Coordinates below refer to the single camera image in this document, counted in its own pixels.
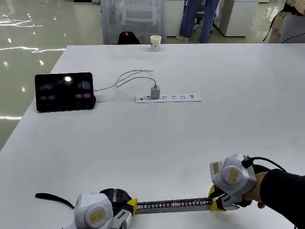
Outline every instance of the chair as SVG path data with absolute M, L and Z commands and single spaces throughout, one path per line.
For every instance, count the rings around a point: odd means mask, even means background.
M 141 44 L 151 35 L 166 43 L 165 0 L 101 0 L 104 44 L 117 44 L 121 32 L 132 31 Z
M 305 16 L 285 19 L 280 43 L 305 43 Z

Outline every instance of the yellow label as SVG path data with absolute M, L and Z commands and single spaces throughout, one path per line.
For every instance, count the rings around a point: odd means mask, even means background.
M 218 162 L 213 164 L 213 170 L 214 170 L 214 174 L 219 172 Z
M 103 220 L 104 218 L 105 218 L 105 211 L 104 211 L 104 209 L 99 210 L 99 211 L 96 211 L 96 212 L 92 213 L 92 214 L 89 216 L 89 219 L 90 219 L 90 223 L 91 223 L 91 224 L 100 222 L 100 221 Z
M 238 174 L 239 172 L 237 169 L 231 168 L 229 173 L 229 182 L 236 183 L 238 179 Z

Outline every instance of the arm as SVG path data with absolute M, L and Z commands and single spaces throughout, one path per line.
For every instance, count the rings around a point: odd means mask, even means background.
M 274 169 L 256 175 L 257 184 L 244 198 L 263 202 L 292 222 L 297 228 L 305 227 L 300 216 L 305 204 L 305 177 Z

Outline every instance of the black sleeve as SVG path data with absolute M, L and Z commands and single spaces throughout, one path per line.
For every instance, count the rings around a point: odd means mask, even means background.
M 260 189 L 264 204 L 285 216 L 298 229 L 305 229 L 305 176 L 269 171 Z

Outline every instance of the shoe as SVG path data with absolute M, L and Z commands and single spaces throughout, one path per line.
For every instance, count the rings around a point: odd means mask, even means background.
M 176 36 L 176 40 L 179 40 L 181 42 L 189 42 L 190 39 L 182 36 Z

